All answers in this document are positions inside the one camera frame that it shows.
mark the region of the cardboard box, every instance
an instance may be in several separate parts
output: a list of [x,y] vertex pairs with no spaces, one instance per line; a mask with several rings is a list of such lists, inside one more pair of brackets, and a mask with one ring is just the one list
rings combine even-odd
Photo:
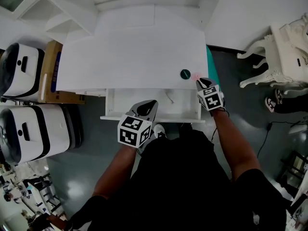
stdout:
[[62,44],[53,40],[47,44],[42,71],[40,73],[39,103],[76,103],[84,104],[85,96],[68,91],[56,91],[58,68]]

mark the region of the white drawer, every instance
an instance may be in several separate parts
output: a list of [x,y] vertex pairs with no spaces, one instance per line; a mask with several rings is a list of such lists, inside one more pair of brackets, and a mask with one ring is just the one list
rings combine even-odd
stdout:
[[88,95],[88,96],[97,96],[97,97],[106,97],[106,89],[101,90],[71,90],[78,95]]
[[158,101],[155,122],[205,122],[201,120],[197,90],[184,89],[107,89],[106,115],[101,119],[120,120],[134,104],[151,99]]

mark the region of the cable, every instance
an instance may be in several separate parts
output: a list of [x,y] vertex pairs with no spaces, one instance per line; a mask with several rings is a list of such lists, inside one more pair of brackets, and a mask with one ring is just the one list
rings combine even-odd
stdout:
[[[230,114],[229,114],[229,112],[226,110],[226,108],[225,108],[225,107],[222,107],[222,108],[223,108],[224,110],[219,110],[219,109],[216,109],[216,110],[217,110],[217,111],[222,111],[222,112],[227,112],[228,117],[230,117]],[[215,130],[214,130],[214,132],[213,132],[212,139],[211,139],[211,143],[213,142],[214,135],[215,135],[216,131],[217,131],[217,127],[215,128]]]
[[261,152],[261,150],[262,150],[262,148],[263,148],[263,146],[264,146],[264,144],[265,144],[265,141],[266,141],[266,139],[267,139],[267,137],[268,137],[268,134],[269,134],[269,131],[271,130],[271,127],[273,126],[273,123],[287,123],[287,124],[292,124],[291,127],[293,127],[294,125],[307,125],[307,123],[301,123],[301,121],[298,121],[298,122],[296,122],[296,123],[287,122],[287,121],[272,121],[272,122],[270,122],[270,123],[268,124],[268,126],[266,127],[267,133],[266,133],[264,142],[263,142],[262,146],[261,146],[260,149],[259,149],[259,152],[258,152],[258,154],[257,154],[257,158],[259,158],[259,154],[260,154],[260,152]]
[[213,132],[212,139],[211,139],[211,143],[213,142],[213,138],[214,138],[214,135],[215,135],[215,133],[216,133],[216,130],[217,130],[217,128],[215,128],[215,130],[214,130],[214,132]]
[[140,152],[139,152],[139,149],[137,148],[137,153],[139,154],[139,156],[141,156]]
[[265,144],[265,141],[266,141],[266,139],[267,139],[267,137],[268,137],[268,134],[269,134],[269,130],[267,131],[266,136],[265,136],[265,139],[264,139],[264,141],[263,141],[263,144],[262,144],[261,148],[259,149],[257,158],[259,158],[260,151],[262,150],[262,148],[263,148],[263,146],[264,146],[264,144]]

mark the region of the shelf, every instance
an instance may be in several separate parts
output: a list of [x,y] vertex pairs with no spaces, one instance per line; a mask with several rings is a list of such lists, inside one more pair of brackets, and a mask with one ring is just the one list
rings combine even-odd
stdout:
[[40,0],[34,4],[22,17],[21,20],[45,31],[55,5],[48,0]]
[[64,13],[62,10],[60,10],[58,7],[54,7],[53,12],[50,15],[49,20],[47,21],[45,25],[45,30],[48,31],[53,27],[56,27],[57,25],[62,24],[63,22],[66,22],[70,20],[70,17],[67,16],[66,13]]
[[94,34],[98,10],[93,0],[50,0],[90,34]]
[[49,0],[40,0],[21,20],[41,29],[47,36],[64,44],[89,35],[72,18]]
[[47,35],[56,41],[64,44],[70,41],[81,39],[83,37],[89,36],[84,29],[82,29],[73,20],[68,20],[63,22],[47,31]]

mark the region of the sneaker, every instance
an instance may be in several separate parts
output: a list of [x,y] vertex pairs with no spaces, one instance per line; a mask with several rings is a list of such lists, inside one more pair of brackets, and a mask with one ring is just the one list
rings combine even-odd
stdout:
[[276,106],[276,103],[272,99],[266,97],[265,98],[265,105],[269,109],[269,111],[271,111],[272,113],[274,112],[274,108]]
[[166,137],[165,129],[161,124],[156,124],[153,128],[153,132],[156,138]]
[[282,93],[280,92],[279,89],[275,89],[274,92],[275,92],[275,97],[276,97],[276,103],[282,104],[282,99],[283,99]]

